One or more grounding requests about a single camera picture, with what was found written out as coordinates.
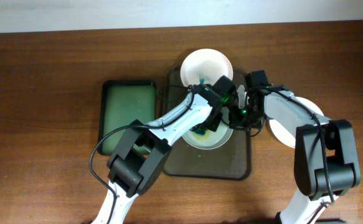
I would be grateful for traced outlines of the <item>green and yellow sponge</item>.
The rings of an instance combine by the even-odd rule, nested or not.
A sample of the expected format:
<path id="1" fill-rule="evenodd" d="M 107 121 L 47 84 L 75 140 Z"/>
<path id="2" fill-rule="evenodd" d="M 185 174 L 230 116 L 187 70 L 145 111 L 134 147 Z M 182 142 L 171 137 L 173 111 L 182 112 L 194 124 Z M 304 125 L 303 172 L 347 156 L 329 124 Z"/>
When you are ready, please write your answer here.
<path id="1" fill-rule="evenodd" d="M 211 130 L 206 129 L 206 128 L 202 128 L 200 126 L 192 128 L 191 131 L 198 138 L 207 138 L 212 133 Z"/>

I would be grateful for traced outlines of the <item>white plate bottom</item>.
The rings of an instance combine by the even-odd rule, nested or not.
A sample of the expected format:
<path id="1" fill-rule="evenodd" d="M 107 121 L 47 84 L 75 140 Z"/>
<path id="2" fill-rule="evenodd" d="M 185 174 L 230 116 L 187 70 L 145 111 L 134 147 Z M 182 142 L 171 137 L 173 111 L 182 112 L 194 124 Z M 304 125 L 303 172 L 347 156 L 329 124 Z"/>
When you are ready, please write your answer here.
<path id="1" fill-rule="evenodd" d="M 233 130 L 221 121 L 217 130 L 212 131 L 207 138 L 198 138 L 192 131 L 186 132 L 182 138 L 186 143 L 195 148 L 212 150 L 224 145 L 230 139 L 232 133 Z"/>

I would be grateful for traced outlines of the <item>white plate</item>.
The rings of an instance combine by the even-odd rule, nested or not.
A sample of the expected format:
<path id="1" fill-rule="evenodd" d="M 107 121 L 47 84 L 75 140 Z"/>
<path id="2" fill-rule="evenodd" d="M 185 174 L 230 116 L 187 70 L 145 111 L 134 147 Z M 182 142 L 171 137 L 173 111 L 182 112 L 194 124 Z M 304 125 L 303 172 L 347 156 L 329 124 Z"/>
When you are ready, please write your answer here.
<path id="1" fill-rule="evenodd" d="M 180 78 L 184 86 L 200 83 L 214 85 L 222 76 L 233 79 L 230 60 L 214 49 L 199 49 L 190 53 L 183 61 Z"/>
<path id="2" fill-rule="evenodd" d="M 182 138 L 186 143 L 195 148 L 212 150 L 224 145 L 230 139 L 232 133 L 233 130 L 221 121 L 217 130 L 212 131 L 207 138 L 198 138 L 192 131 L 186 132 Z"/>
<path id="3" fill-rule="evenodd" d="M 312 101 L 310 101 L 309 99 L 297 96 L 296 100 L 305 105 L 310 110 L 312 110 L 314 113 L 319 114 L 321 116 L 324 115 L 320 107 L 315 103 L 313 103 Z M 287 129 L 285 126 L 283 126 L 279 121 L 275 119 L 269 119 L 268 122 L 273 135 L 277 138 L 277 140 L 279 140 L 279 142 L 288 147 L 295 148 L 296 129 L 291 131 L 290 128 Z"/>

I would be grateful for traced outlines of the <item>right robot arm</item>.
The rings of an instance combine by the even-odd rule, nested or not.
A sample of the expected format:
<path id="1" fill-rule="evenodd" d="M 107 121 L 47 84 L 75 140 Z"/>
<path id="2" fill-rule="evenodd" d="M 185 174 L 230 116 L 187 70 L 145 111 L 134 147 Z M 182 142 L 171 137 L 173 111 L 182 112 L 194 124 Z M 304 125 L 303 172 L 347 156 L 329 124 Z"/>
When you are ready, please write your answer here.
<path id="1" fill-rule="evenodd" d="M 353 127 L 345 119 L 315 113 L 283 85 L 269 84 L 263 70 L 243 74 L 240 106 L 231 108 L 229 127 L 260 130 L 266 120 L 279 122 L 295 138 L 296 192 L 275 223 L 315 223 L 361 182 Z"/>

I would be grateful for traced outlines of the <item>white plate top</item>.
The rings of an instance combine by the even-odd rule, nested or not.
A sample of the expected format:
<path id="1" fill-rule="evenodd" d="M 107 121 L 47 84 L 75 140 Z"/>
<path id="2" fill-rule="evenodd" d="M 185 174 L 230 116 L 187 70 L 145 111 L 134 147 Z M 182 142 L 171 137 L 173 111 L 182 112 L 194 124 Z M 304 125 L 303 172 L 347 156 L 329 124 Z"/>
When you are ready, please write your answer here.
<path id="1" fill-rule="evenodd" d="M 184 86 L 200 83 L 214 85 L 222 76 L 233 79 L 230 60 L 214 49 L 199 49 L 190 53 L 183 61 L 180 78 Z"/>

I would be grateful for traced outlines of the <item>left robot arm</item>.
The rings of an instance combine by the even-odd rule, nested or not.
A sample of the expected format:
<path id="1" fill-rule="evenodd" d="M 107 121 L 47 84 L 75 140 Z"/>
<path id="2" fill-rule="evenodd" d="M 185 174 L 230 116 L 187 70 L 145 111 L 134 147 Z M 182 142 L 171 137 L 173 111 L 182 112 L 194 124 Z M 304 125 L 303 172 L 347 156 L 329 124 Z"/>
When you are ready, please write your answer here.
<path id="1" fill-rule="evenodd" d="M 94 151 L 113 134 L 122 131 L 118 144 L 107 161 L 108 181 L 105 200 L 94 223 L 123 223 L 135 199 L 145 194 L 158 179 L 172 145 L 188 131 L 219 128 L 221 109 L 235 92 L 235 84 L 226 76 L 214 85 L 188 87 L 184 101 L 154 121 L 139 120 L 116 128 L 103 136 Z"/>

